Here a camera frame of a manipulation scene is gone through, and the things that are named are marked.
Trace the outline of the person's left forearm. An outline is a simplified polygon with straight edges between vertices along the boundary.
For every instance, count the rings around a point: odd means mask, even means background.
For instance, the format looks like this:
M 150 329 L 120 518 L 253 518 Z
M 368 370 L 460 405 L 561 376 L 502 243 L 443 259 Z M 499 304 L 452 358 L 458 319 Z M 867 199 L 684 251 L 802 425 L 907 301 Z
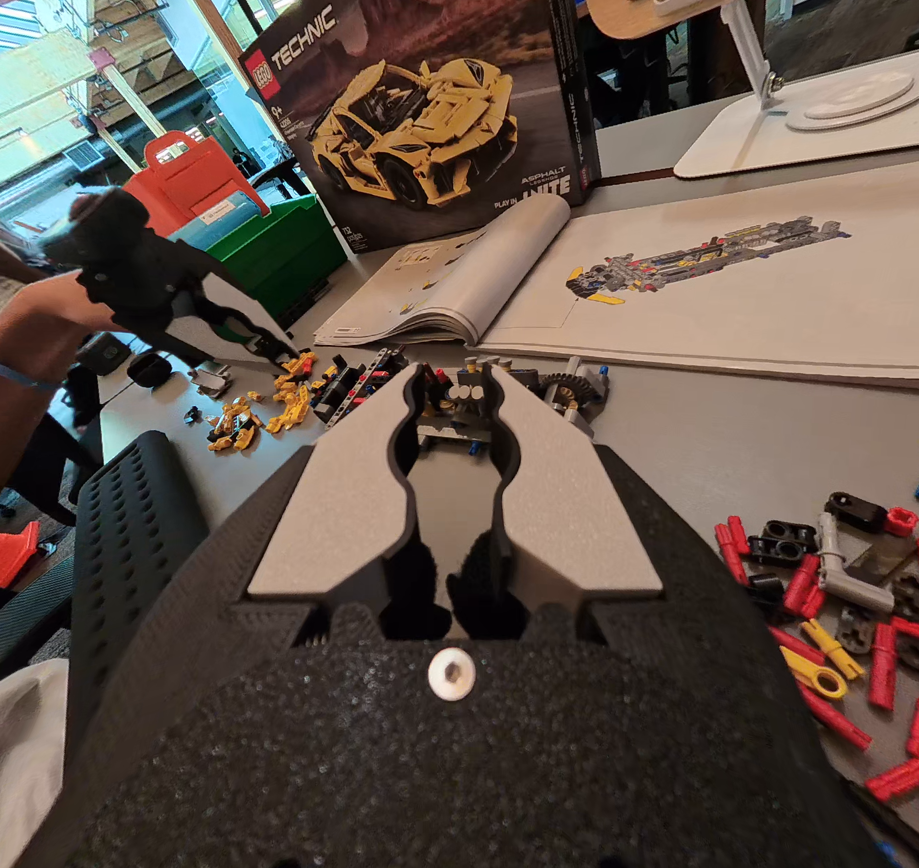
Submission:
M 59 384 L 34 388 L 1 380 L 1 487 L 11 479 L 59 388 Z

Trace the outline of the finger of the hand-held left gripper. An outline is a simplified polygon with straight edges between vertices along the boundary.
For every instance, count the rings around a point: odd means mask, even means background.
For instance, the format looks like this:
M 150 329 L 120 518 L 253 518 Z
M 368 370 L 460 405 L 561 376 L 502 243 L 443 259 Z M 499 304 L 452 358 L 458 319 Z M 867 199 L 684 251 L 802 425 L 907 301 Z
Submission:
M 243 342 L 228 341 L 210 323 L 195 315 L 180 316 L 167 326 L 167 334 L 222 365 L 268 372 L 281 369 L 288 359 L 288 342 L 265 330 L 254 330 Z
M 247 357 L 270 365 L 281 365 L 299 357 L 291 335 L 270 312 L 244 290 L 223 277 L 205 276 L 195 292 L 195 303 L 201 319 L 216 333 L 226 327 L 239 338 Z

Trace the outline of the orange object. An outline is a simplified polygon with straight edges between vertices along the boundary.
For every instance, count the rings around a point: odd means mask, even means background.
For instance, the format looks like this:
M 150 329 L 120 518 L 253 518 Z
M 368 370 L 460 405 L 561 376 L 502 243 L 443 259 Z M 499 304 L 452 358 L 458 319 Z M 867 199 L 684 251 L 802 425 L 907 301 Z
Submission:
M 1 533 L 1 589 L 10 587 L 21 569 L 35 554 L 40 535 L 40 523 L 33 520 L 21 532 Z

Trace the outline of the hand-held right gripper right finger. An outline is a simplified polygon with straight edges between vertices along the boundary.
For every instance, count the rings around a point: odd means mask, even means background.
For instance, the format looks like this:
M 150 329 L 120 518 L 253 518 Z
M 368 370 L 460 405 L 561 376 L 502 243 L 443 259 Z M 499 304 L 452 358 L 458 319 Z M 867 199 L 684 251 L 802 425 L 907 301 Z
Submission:
M 489 457 L 499 474 L 492 522 L 447 578 L 454 617 L 471 639 L 516 640 L 558 606 L 574 619 L 594 602 L 663 593 L 649 550 L 594 443 L 583 376 L 555 380 L 569 399 L 548 403 L 501 365 L 482 368 Z

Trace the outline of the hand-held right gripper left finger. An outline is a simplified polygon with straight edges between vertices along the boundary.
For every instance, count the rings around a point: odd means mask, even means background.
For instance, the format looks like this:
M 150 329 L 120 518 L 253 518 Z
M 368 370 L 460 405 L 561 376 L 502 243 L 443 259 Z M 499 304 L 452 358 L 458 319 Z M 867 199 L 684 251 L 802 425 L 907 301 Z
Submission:
M 247 587 L 254 601 L 357 602 L 386 637 L 433 640 L 451 628 L 420 539 L 408 473 L 419 455 L 426 374 L 409 363 L 314 444 Z

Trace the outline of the person's left hand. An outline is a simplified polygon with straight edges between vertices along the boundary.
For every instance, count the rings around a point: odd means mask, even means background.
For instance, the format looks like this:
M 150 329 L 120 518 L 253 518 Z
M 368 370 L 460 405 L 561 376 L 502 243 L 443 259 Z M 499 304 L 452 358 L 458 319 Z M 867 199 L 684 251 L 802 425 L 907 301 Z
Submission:
M 36 380 L 63 381 L 86 337 L 123 332 L 78 277 L 69 272 L 17 292 L 1 313 L 1 364 Z

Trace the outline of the white stand base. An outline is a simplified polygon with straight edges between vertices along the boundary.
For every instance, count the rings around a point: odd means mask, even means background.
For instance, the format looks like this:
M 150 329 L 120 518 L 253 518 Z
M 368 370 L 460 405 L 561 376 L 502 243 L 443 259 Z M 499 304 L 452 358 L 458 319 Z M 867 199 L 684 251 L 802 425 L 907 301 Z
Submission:
M 914 148 L 918 52 L 792 81 L 716 116 L 677 162 L 682 179 L 745 173 Z

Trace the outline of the green plastic bin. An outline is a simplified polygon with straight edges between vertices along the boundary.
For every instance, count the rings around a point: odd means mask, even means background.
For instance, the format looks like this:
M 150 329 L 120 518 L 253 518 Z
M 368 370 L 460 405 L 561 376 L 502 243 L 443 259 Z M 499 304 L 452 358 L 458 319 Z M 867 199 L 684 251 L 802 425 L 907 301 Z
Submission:
M 288 329 L 324 294 L 346 252 L 316 196 L 255 216 L 208 248 L 247 293 Z

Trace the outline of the pile of small lego pins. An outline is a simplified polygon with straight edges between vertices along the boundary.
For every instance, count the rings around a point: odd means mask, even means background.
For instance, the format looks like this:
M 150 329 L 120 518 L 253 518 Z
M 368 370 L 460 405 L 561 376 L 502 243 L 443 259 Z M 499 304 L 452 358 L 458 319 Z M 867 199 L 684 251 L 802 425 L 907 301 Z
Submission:
M 812 715 L 867 752 L 843 702 L 861 686 L 870 709 L 893 715 L 900 670 L 917 670 L 917 513 L 838 491 L 815 525 L 769 520 L 752 535 L 733 515 L 714 534 Z

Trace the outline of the lego car chassis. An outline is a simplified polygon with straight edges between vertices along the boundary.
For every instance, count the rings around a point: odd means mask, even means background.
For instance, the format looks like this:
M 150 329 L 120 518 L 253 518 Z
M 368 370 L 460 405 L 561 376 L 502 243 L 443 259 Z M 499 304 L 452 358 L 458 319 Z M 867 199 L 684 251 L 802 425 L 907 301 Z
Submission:
M 333 367 L 314 384 L 311 406 L 316 418 L 331 430 L 408 364 L 403 347 L 382 348 L 367 365 L 352 366 L 335 356 Z M 457 368 L 422 364 L 424 397 L 417 422 L 421 451 L 446 443 L 465 445 L 470 456 L 485 451 L 492 439 L 483 385 L 486 366 L 507 371 L 557 415 L 593 436 L 592 422 L 609 395 L 608 366 L 593 368 L 571 356 L 562 371 L 543 374 L 534 367 L 518 367 L 509 357 L 471 356 Z

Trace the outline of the light blue wrapped package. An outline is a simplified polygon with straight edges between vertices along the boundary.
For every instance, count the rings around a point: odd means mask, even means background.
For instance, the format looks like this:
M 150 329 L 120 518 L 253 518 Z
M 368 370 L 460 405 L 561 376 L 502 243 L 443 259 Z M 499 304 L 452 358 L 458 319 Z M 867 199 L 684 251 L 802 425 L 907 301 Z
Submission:
M 247 221 L 261 217 L 260 208 L 252 198 L 242 192 L 225 197 L 203 211 L 182 228 L 182 239 L 190 245 L 207 251 Z

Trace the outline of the blue wristband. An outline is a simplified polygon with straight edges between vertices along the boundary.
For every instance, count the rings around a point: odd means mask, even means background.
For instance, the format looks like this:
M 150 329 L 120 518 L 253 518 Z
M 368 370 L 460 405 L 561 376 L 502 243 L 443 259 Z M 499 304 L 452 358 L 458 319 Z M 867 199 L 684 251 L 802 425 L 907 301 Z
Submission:
M 36 380 L 11 367 L 1 364 L 1 379 L 21 389 L 53 395 L 63 385 L 63 381 L 46 382 Z

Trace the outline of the lego set box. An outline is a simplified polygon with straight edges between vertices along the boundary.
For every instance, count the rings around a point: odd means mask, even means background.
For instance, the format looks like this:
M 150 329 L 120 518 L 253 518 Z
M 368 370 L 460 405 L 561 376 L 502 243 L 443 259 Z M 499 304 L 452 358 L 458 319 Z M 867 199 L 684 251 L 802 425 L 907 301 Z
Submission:
M 239 58 L 354 254 L 600 177 L 575 0 L 298 0 Z

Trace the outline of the pile of yellow lego pieces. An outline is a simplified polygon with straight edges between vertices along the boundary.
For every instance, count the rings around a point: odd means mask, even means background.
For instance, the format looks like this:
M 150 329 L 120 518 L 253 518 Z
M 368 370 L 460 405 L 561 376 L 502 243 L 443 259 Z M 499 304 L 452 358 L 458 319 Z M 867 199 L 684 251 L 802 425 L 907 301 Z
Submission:
M 258 442 L 259 435 L 280 434 L 300 425 L 311 410 L 314 390 L 310 383 L 310 374 L 296 376 L 301 356 L 281 365 L 281 372 L 275 377 L 274 392 L 270 397 L 270 406 L 276 413 L 264 421 L 255 409 L 256 404 L 268 398 L 259 392 L 250 390 L 245 395 L 224 403 L 220 416 L 209 419 L 212 429 L 208 433 L 208 450 L 212 453 L 233 451 L 242 453 Z

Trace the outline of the white instruction booklet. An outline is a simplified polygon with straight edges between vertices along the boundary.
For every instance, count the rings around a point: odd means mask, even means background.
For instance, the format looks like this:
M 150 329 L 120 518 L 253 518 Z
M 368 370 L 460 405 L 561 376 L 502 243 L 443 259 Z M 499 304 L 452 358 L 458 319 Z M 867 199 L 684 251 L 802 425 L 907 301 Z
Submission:
M 400 249 L 314 342 L 916 389 L 917 179 L 908 162 L 577 218 L 529 197 Z

